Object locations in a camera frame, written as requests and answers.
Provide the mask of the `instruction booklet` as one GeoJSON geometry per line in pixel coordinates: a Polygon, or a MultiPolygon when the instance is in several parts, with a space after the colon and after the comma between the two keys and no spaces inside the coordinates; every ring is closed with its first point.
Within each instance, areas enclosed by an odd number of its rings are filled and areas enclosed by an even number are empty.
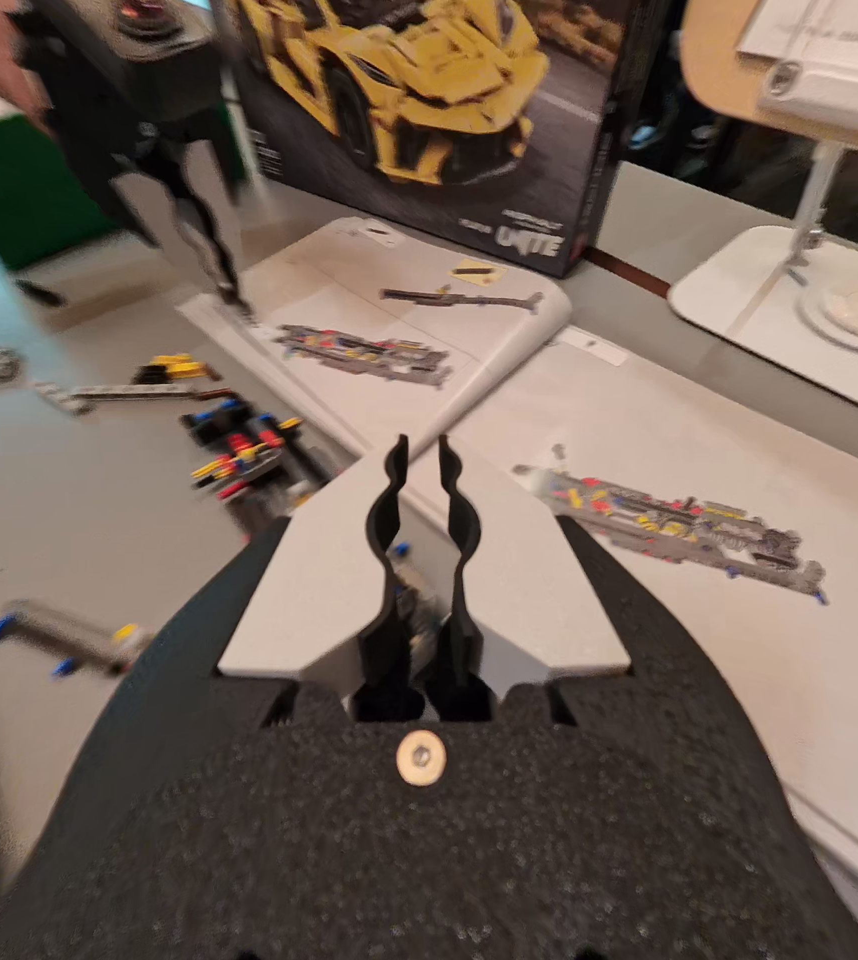
{"type": "Polygon", "coordinates": [[[536,273],[359,217],[243,272],[250,323],[179,311],[345,450],[408,434],[441,530],[453,431],[601,536],[710,654],[803,829],[858,877],[858,460],[567,324],[536,273]]]}

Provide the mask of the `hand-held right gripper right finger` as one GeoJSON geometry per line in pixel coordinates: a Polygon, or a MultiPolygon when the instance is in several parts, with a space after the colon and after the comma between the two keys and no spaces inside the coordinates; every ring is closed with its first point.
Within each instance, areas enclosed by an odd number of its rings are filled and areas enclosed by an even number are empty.
{"type": "Polygon", "coordinates": [[[622,675],[630,658],[557,517],[462,440],[438,439],[458,548],[438,664],[498,700],[517,685],[622,675]]]}

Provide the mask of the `green storage box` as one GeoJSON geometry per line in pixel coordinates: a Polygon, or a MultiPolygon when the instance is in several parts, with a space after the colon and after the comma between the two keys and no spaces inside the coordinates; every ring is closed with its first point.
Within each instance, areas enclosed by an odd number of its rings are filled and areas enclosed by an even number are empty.
{"type": "Polygon", "coordinates": [[[116,232],[51,138],[25,117],[0,119],[0,258],[11,270],[116,232]]]}

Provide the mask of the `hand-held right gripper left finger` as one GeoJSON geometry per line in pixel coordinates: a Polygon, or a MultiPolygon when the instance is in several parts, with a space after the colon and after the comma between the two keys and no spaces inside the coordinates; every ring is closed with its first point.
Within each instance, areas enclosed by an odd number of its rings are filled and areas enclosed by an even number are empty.
{"type": "Polygon", "coordinates": [[[409,439],[366,454],[289,517],[218,663],[228,677],[325,687],[408,682],[410,641],[388,557],[409,439]]]}

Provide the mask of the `yellow car lego box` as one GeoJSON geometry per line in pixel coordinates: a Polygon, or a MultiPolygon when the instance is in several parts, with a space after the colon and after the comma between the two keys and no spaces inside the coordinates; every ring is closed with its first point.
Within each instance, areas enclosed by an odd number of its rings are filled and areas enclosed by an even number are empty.
{"type": "Polygon", "coordinates": [[[598,237],[671,3],[210,6],[266,180],[562,279],[598,237]]]}

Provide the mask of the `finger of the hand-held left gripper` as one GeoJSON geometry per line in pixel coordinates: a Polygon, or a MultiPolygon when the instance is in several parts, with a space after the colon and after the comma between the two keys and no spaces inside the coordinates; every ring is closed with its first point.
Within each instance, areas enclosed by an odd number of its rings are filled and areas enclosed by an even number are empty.
{"type": "Polygon", "coordinates": [[[219,294],[225,275],[216,247],[185,215],[168,187],[152,176],[136,172],[114,176],[111,186],[182,279],[207,294],[219,294]]]}
{"type": "Polygon", "coordinates": [[[200,266],[227,311],[238,322],[254,322],[255,309],[241,280],[243,231],[238,205],[230,195],[212,143],[189,143],[182,154],[180,172],[192,210],[184,224],[200,266]]]}

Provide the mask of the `long dark grey lego beam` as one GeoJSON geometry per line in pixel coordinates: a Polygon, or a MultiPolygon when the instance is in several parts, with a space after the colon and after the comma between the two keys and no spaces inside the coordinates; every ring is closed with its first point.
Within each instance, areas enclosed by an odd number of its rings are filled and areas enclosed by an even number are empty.
{"type": "Polygon", "coordinates": [[[154,631],[140,628],[140,639],[119,646],[112,642],[112,634],[119,628],[103,628],[38,600],[10,601],[0,613],[0,643],[24,642],[55,657],[54,677],[68,677],[84,669],[108,677],[122,676],[155,640],[154,631]]]}

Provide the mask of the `yellow lego connector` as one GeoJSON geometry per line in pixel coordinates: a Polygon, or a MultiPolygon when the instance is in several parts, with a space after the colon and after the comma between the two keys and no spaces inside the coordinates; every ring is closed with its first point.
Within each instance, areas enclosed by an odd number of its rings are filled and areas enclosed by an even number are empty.
{"type": "Polygon", "coordinates": [[[148,363],[148,365],[151,364],[166,366],[170,378],[169,383],[196,378],[205,378],[214,382],[221,380],[221,375],[212,366],[196,360],[194,356],[187,353],[157,355],[148,363]]]}

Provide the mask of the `short black lego beam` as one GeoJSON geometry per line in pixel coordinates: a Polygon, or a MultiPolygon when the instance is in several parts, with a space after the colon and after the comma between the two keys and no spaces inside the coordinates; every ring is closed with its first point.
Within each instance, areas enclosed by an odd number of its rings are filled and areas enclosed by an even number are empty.
{"type": "Polygon", "coordinates": [[[13,284],[21,294],[39,306],[49,309],[62,309],[69,304],[69,301],[63,294],[32,281],[17,278],[13,281],[13,284]]]}

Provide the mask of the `white lego beam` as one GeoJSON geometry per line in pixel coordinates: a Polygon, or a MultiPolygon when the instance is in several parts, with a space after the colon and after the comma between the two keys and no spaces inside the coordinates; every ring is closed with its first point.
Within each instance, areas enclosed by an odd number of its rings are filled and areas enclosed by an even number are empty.
{"type": "Polygon", "coordinates": [[[84,416],[104,402],[228,400],[235,396],[228,389],[198,389],[175,383],[156,385],[91,386],[65,389],[54,382],[32,381],[30,388],[44,401],[71,416],[84,416]]]}

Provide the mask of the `white lamp base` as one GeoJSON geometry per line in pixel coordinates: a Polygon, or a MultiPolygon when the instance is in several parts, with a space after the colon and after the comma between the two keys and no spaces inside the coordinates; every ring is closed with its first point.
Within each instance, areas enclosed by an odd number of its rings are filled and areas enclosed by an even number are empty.
{"type": "Polygon", "coordinates": [[[858,405],[858,246],[822,227],[844,147],[819,142],[792,226],[738,234],[676,282],[677,316],[858,405]]]}

